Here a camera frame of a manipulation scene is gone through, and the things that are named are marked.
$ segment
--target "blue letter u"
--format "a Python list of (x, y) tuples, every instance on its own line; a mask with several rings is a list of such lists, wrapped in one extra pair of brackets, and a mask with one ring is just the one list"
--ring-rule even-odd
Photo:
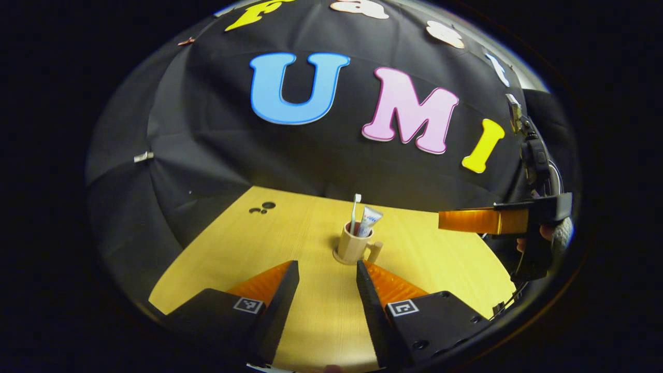
[(350, 63), (350, 57), (342, 54), (311, 54), (308, 62), (316, 67), (313, 92), (307, 102), (292, 104), (283, 99), (281, 88), (286, 67), (295, 59), (292, 53), (271, 53), (251, 60), (251, 106), (266, 121), (300, 125), (322, 118), (332, 107), (339, 71)]

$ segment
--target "beige cup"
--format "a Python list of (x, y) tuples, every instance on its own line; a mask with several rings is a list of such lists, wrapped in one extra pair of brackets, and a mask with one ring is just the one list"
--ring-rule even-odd
[[(354, 233), (356, 234), (358, 231), (359, 222), (356, 222)], [(343, 264), (357, 264), (357, 260), (363, 258), (364, 252), (368, 248), (371, 251), (368, 261), (375, 263), (375, 260), (382, 249), (382, 242), (375, 242), (372, 244), (370, 243), (372, 237), (373, 229), (371, 229), (371, 233), (368, 237), (357, 237), (354, 234), (350, 234), (350, 223), (347, 223), (343, 226), (343, 232), (341, 233), (341, 240), (339, 241), (338, 248), (333, 251), (334, 258)]]

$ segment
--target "white toothbrush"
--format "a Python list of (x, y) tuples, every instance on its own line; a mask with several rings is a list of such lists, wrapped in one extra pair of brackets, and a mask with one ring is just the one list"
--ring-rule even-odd
[(361, 194), (355, 193), (355, 203), (352, 205), (352, 218), (350, 218), (350, 234), (353, 236), (355, 235), (355, 208), (357, 202), (361, 202)]

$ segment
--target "wooden table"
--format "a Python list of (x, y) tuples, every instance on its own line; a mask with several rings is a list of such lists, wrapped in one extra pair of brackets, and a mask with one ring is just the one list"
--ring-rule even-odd
[[(249, 214), (264, 202), (276, 207)], [(477, 234), (438, 229), (434, 212), (370, 206), (384, 214), (374, 233), (384, 244), (377, 265), (429, 293), (451, 291), (487, 318), (515, 291), (506, 269)], [(169, 314), (205, 288), (225, 291), (298, 260), (300, 282), (273, 366), (302, 373), (326, 364), (348, 373), (376, 370), (356, 265), (332, 256), (351, 211), (352, 202), (254, 186), (180, 254), (149, 301)], [(357, 204), (359, 218), (362, 212), (363, 204)]]

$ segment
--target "letter m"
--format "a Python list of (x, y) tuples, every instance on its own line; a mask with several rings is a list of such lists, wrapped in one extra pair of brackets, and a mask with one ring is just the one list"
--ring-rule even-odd
[(407, 144), (421, 127), (426, 125), (424, 134), (417, 137), (417, 148), (433, 154), (446, 150), (447, 136), (453, 108), (458, 105), (455, 94), (436, 88), (419, 104), (410, 76), (392, 68), (380, 67), (375, 76), (382, 81), (380, 98), (373, 121), (364, 125), (361, 133), (376, 141), (390, 141), (396, 133), (391, 128), (391, 119), (396, 112), (400, 140)]

